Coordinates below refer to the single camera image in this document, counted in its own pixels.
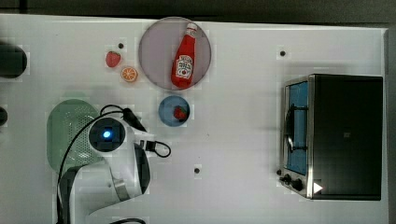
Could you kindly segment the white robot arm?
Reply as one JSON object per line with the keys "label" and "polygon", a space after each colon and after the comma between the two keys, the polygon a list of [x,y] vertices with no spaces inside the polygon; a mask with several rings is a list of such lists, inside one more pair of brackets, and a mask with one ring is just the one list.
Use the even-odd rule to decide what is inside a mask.
{"label": "white robot arm", "polygon": [[62,174],[57,224],[86,224],[93,212],[144,194],[150,181],[145,149],[153,139],[122,119],[101,118],[90,125],[90,150],[103,159]]}

